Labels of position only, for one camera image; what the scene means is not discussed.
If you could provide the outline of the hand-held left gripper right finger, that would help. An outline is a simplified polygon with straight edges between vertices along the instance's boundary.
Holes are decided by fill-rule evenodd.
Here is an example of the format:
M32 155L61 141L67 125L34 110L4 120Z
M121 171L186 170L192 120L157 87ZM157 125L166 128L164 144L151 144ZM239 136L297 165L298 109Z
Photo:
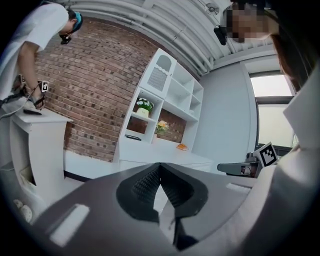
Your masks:
M160 230L179 252L217 232L237 212L256 179L219 175L181 165L161 169Z

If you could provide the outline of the white pedestal table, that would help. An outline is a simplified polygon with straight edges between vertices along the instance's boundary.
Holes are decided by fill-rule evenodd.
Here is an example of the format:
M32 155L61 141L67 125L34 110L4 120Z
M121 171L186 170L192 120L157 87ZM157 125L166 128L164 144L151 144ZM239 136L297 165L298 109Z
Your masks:
M22 111L10 118L12 163L21 188L49 205L63 197L64 139L71 119L44 109L39 115Z

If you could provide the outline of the low white bench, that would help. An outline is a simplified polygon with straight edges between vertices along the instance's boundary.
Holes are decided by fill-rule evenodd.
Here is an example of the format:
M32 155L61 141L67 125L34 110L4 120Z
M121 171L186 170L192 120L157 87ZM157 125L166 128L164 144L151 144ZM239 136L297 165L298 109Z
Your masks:
M70 174L96 179L120 171L118 163L111 163L88 156L83 156L69 150L63 152L63 169Z

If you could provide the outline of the white ceiling pipes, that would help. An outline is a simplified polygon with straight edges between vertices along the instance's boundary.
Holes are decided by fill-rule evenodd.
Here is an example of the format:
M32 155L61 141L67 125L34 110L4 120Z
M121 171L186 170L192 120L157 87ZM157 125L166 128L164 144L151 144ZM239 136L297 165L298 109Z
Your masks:
M202 76L219 58L214 24L193 0L66 0L86 15L110 20L143 33Z

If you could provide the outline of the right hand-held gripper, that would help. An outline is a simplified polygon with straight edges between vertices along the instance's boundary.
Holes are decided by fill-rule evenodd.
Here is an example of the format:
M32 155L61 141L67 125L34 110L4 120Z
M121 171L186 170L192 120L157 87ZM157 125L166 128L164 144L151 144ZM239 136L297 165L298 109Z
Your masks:
M245 162L220 163L217 169L228 175L244 175L257 178L261 170L278 162L278 156L271 142L265 144L254 152L248 152Z

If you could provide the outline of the white desk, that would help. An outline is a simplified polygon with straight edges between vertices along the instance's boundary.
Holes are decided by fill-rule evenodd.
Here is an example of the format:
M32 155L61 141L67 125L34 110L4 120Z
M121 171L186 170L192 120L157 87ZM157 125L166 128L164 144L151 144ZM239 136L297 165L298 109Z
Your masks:
M118 141L113 162L119 164L122 171L154 163L171 163L204 172L211 170L212 160L196 155L190 150L178 149L177 145L160 138L148 143L122 137Z

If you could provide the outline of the round ceiling fixture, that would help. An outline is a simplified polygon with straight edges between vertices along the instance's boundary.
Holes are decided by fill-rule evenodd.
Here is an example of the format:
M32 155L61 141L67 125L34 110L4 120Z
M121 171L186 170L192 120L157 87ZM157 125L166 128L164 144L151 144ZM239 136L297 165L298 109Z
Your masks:
M220 8L215 2L208 2L205 4L205 11L208 15L216 16L220 13Z

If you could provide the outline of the orange flower bouquet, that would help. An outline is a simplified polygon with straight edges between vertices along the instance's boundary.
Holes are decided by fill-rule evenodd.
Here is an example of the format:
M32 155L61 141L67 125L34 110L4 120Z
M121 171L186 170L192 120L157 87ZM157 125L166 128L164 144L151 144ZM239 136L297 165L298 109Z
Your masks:
M157 135L161 135L165 133L169 129L169 125L167 122L161 120L157 123L156 128L155 128L155 133Z

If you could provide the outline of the window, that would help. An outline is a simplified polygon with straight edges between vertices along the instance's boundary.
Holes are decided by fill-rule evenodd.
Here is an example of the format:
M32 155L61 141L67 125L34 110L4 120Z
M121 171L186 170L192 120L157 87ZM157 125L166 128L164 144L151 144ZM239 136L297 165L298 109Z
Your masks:
M297 143L284 110L295 95L288 79L278 72L250 74L258 114L257 143L271 142L275 147L293 148Z

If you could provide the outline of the person's white shirt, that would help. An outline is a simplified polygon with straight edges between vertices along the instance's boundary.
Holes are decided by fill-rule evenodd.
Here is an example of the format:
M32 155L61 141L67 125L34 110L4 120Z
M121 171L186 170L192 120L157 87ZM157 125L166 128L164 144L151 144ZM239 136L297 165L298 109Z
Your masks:
M276 165L237 256L320 256L320 72L311 75L284 115L299 148Z

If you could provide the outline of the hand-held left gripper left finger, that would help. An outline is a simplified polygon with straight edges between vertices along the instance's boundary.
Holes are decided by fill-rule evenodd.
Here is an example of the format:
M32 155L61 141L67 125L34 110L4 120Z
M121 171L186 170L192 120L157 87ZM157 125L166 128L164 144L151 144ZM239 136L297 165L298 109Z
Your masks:
M159 167L89 180L47 208L34 229L54 256L173 256L154 209Z

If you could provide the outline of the white flowers in cream pot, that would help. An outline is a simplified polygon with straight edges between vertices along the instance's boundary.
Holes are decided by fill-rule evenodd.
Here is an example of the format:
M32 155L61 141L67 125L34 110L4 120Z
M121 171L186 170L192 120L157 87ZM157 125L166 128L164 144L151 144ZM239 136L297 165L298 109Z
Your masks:
M152 112L153 108L154 108L154 103L147 100L146 98L142 98L139 97L137 99L136 105L138 106L138 109L136 111L136 113L139 116L148 118L149 114Z

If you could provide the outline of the white shelf hutch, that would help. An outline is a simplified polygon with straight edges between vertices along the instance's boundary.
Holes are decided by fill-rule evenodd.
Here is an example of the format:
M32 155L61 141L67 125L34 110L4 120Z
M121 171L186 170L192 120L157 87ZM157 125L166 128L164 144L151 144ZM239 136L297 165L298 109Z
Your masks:
M201 116L203 94L201 84L176 59L159 48L138 82L118 142L125 135L139 137L147 143L154 142L156 138L161 139L155 133L156 125L162 120L161 112L167 111L185 121L181 143L192 152ZM154 104L148 117L137 114L138 98L145 98Z

